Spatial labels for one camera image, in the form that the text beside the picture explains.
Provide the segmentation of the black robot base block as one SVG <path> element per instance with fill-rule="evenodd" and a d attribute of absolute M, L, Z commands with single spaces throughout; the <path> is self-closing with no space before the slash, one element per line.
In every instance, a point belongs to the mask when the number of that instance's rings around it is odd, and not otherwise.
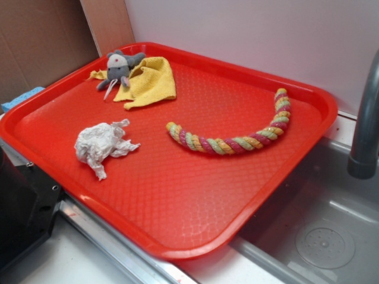
<path fill-rule="evenodd" d="M 62 187 L 36 165 L 15 166 L 1 150 L 1 272 L 52 234 Z"/>

